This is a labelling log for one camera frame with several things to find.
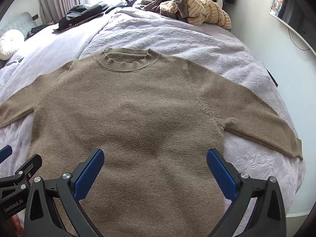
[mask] brown knit sweater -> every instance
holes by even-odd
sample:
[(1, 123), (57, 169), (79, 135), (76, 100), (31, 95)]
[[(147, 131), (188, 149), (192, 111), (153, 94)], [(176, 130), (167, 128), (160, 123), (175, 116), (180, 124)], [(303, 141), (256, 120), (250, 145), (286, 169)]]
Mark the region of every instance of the brown knit sweater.
[(224, 130), (302, 159), (301, 141), (252, 91), (153, 50), (108, 49), (39, 76), (0, 106), (0, 126), (31, 112), (28, 157), (42, 156), (44, 179), (104, 150), (82, 201), (104, 236), (207, 236), (224, 201), (205, 156), (223, 153)]

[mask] bed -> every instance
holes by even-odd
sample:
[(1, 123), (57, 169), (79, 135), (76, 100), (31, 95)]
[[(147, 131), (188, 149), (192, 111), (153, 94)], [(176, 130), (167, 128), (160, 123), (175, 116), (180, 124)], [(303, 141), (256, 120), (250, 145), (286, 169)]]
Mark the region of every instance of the bed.
[[(37, 76), (52, 72), (68, 61), (84, 58), (105, 48), (151, 48), (191, 59), (246, 86), (268, 103), (295, 132), (287, 108), (264, 64), (233, 34), (217, 25), (203, 24), (198, 27), (153, 12), (117, 8), (63, 33), (53, 33), (54, 28), (55, 25), (49, 26), (26, 40), (24, 46), (0, 70), (0, 104), (31, 84)], [(24, 163), (32, 120), (33, 114), (30, 114), (0, 129), (0, 147), (9, 144), (13, 148), (12, 156), (0, 165), (0, 177), (14, 174)], [(239, 172), (247, 172), (258, 179), (266, 180), (269, 176), (278, 179), (288, 212), (304, 178), (304, 161), (285, 157), (228, 132), (225, 132), (224, 138), (224, 157)], [(236, 233), (243, 231), (254, 203), (255, 200), (252, 200), (249, 204)]]

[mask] ribbed neckline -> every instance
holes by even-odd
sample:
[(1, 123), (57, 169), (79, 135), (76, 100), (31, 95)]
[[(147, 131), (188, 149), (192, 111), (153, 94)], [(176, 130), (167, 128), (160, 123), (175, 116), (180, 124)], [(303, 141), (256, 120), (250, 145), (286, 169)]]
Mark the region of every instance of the ribbed neckline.
[[(121, 53), (122, 57), (126, 54), (128, 55), (145, 55), (145, 58), (134, 61), (132, 63), (126, 63), (123, 61), (115, 61), (109, 57), (110, 53)], [(135, 70), (142, 69), (152, 62), (156, 61), (159, 56), (158, 52), (151, 49), (148, 50), (134, 50), (128, 48), (108, 48), (102, 52), (95, 54), (96, 61), (105, 69), (115, 71), (115, 72), (131, 72)]]

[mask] blue gripper pad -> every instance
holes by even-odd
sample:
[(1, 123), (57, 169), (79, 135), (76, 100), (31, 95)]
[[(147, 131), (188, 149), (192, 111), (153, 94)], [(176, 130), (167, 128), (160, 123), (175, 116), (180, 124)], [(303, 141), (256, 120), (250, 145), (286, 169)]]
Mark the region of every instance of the blue gripper pad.
[(104, 164), (104, 153), (99, 150), (83, 170), (74, 185), (74, 197), (77, 201), (86, 198), (94, 180)]
[(207, 152), (206, 162), (225, 198), (234, 201), (237, 198), (236, 183), (213, 150)]
[(12, 155), (12, 147), (7, 145), (0, 150), (0, 164), (4, 162), (9, 156)]

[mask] screw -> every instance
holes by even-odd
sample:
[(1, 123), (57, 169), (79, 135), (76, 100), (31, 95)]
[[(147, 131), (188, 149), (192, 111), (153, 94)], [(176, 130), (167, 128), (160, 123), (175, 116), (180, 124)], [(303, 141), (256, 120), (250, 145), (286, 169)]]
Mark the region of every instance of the screw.
[(270, 182), (272, 182), (272, 183), (276, 183), (276, 182), (277, 182), (277, 180), (276, 180), (276, 178), (275, 178), (274, 176), (272, 176), (272, 177), (270, 177)]
[(240, 174), (240, 176), (241, 176), (241, 178), (244, 178), (244, 179), (249, 178), (249, 175), (248, 175), (247, 173), (244, 173), (244, 172), (242, 172), (242, 173)]
[(34, 178), (34, 182), (35, 183), (38, 183), (39, 181), (40, 181), (40, 176), (37, 176), (37, 177)]
[(70, 177), (70, 174), (69, 174), (69, 173), (63, 174), (63, 179), (68, 179), (69, 177)]

